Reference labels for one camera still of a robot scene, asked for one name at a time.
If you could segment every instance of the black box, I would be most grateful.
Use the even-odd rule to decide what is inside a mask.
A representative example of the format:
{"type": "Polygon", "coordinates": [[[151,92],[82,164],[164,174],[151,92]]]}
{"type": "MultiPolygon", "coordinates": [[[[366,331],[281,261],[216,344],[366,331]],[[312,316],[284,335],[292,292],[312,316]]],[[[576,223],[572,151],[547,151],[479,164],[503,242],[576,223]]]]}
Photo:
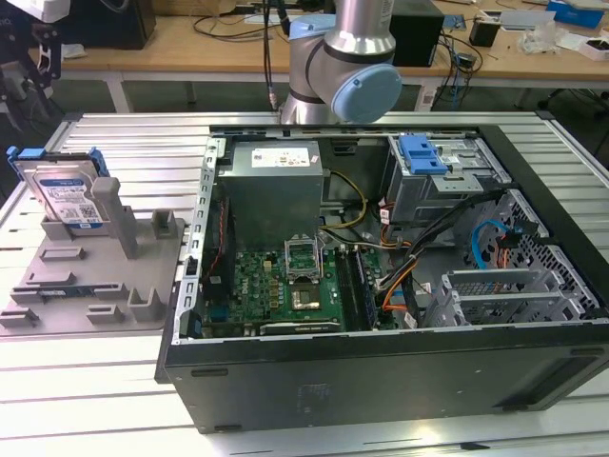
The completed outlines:
{"type": "Polygon", "coordinates": [[[431,0],[396,2],[389,26],[396,39],[393,65],[431,67],[443,22],[444,14],[431,0]]]}
{"type": "MultiPolygon", "coordinates": [[[[38,46],[29,29],[30,24],[40,24],[39,20],[5,0],[0,0],[0,17],[9,18],[26,37],[24,39],[30,40],[30,46],[38,46]]],[[[120,14],[106,8],[99,0],[71,0],[69,15],[52,25],[59,30],[64,44],[80,44],[85,49],[140,50],[154,32],[156,16],[152,0],[130,0],[127,10],[120,14]]]]}
{"type": "Polygon", "coordinates": [[[482,46],[490,48],[495,42],[495,37],[499,31],[501,24],[499,22],[474,21],[474,26],[469,34],[469,42],[473,46],[482,46]]]}

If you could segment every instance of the desk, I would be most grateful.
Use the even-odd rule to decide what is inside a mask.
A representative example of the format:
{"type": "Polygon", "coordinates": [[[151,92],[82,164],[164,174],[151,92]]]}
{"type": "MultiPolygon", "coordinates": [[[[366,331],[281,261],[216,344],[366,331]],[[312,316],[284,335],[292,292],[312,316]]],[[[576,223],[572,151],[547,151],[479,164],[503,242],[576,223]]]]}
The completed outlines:
{"type": "MultiPolygon", "coordinates": [[[[270,125],[274,116],[250,113],[246,121],[270,125]]],[[[190,222],[209,126],[235,123],[230,113],[90,114],[57,150],[97,145],[136,217],[164,207],[190,222]]],[[[608,175],[556,121],[524,112],[431,112],[390,113],[379,123],[499,126],[582,229],[597,244],[606,239],[608,175]]],[[[42,217],[23,184],[0,209],[0,309],[44,237],[42,217]]],[[[542,412],[201,436],[174,387],[152,379],[160,342],[160,332],[0,341],[0,455],[123,456],[130,447],[147,457],[178,457],[182,449],[202,457],[463,456],[460,443],[480,443],[490,449],[476,457],[533,457],[609,448],[609,370],[542,412]]]]}
{"type": "MultiPolygon", "coordinates": [[[[543,7],[507,0],[523,10],[543,7]]],[[[473,18],[478,10],[503,10],[494,0],[481,0],[478,6],[436,2],[447,14],[463,14],[473,18]]],[[[184,82],[264,82],[263,48],[261,42],[227,43],[196,34],[193,19],[188,17],[157,18],[157,28],[143,50],[88,50],[83,59],[66,61],[63,79],[102,80],[108,85],[117,112],[131,112],[131,104],[123,90],[124,81],[184,82]]],[[[466,40],[471,29],[457,31],[455,36],[466,40]]],[[[236,33],[260,26],[218,24],[215,33],[236,33]]],[[[594,35],[593,31],[564,26],[570,31],[594,35]]],[[[287,82],[289,45],[272,33],[271,54],[274,79],[287,82]]],[[[477,87],[609,89],[609,64],[592,60],[571,50],[560,55],[524,55],[517,47],[520,32],[500,30],[490,49],[480,48],[484,65],[472,78],[477,87]]],[[[423,103],[425,93],[435,93],[450,67],[444,49],[437,52],[431,68],[403,68],[403,82],[421,86],[417,109],[429,110],[423,103]]]]}

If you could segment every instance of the floor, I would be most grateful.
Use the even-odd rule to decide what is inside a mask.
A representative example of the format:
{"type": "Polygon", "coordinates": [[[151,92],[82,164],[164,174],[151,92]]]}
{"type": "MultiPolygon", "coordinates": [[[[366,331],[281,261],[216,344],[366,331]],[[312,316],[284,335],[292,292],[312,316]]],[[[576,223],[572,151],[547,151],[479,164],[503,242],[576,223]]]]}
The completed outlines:
{"type": "MultiPolygon", "coordinates": [[[[61,121],[65,112],[113,112],[112,101],[104,83],[90,81],[58,81],[54,86],[53,100],[58,108],[52,119],[37,121],[33,128],[18,135],[11,128],[4,116],[0,116],[0,149],[11,145],[20,147],[41,147],[61,121]]],[[[198,97],[196,105],[189,106],[183,83],[162,82],[129,82],[127,91],[136,111],[266,111],[268,103],[265,97],[265,85],[243,83],[197,83],[195,89],[198,97]]],[[[279,84],[276,88],[278,98],[285,99],[287,85],[279,84]]],[[[417,98],[417,87],[404,87],[402,96],[395,110],[412,110],[417,98]]],[[[463,111],[509,111],[515,110],[514,100],[518,89],[473,88],[463,100],[463,111]]],[[[534,89],[524,103],[523,109],[537,109],[537,102],[547,96],[549,90],[534,89]]],[[[31,106],[24,104],[25,113],[32,112],[31,106]]],[[[436,110],[449,110],[450,102],[440,102],[436,110]]],[[[549,110],[556,118],[588,149],[594,151],[606,131],[609,129],[609,117],[600,121],[593,119],[598,110],[585,97],[576,97],[566,91],[555,98],[549,110]]],[[[609,164],[609,141],[599,151],[600,161],[609,164]]],[[[0,160],[0,203],[10,194],[16,184],[14,174],[6,162],[0,160]]]]}

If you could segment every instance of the slotted aluminum surface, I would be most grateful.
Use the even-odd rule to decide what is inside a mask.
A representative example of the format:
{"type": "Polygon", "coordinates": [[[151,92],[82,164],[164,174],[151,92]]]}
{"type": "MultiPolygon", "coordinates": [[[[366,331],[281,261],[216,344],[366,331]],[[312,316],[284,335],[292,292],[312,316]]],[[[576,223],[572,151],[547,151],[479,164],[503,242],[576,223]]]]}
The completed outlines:
{"type": "MultiPolygon", "coordinates": [[[[604,171],[560,126],[531,113],[395,113],[381,123],[499,125],[588,236],[609,253],[604,171]]],[[[100,149],[138,217],[173,208],[190,221],[210,125],[272,125],[266,113],[86,115],[53,141],[100,149]]],[[[42,240],[42,210],[23,188],[0,209],[0,308],[42,240]]],[[[182,276],[178,267],[178,277],[182,276]]],[[[601,455],[609,449],[609,372],[548,411],[201,436],[173,386],[152,380],[160,335],[0,342],[0,455],[601,455]]]]}

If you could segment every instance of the blue box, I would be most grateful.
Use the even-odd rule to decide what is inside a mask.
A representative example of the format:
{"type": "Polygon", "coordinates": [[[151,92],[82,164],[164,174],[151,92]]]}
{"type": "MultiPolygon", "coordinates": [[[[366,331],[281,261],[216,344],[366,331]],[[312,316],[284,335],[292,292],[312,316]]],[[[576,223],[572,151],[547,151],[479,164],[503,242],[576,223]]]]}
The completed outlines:
{"type": "Polygon", "coordinates": [[[595,29],[604,14],[602,10],[578,10],[560,0],[550,0],[546,10],[556,12],[554,20],[557,22],[573,24],[574,26],[586,27],[588,29],[595,29]]]}

